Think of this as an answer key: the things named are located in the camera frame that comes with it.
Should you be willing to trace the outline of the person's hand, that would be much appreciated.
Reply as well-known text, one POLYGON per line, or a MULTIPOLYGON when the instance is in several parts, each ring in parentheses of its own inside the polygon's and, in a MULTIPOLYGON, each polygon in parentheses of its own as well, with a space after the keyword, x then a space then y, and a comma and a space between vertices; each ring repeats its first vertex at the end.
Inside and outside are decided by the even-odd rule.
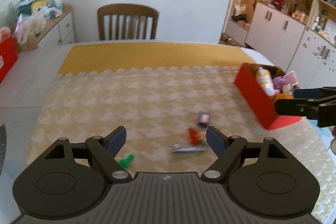
POLYGON ((334 155, 336 155, 336 126, 332 130, 333 140, 330 142, 330 150, 334 155))

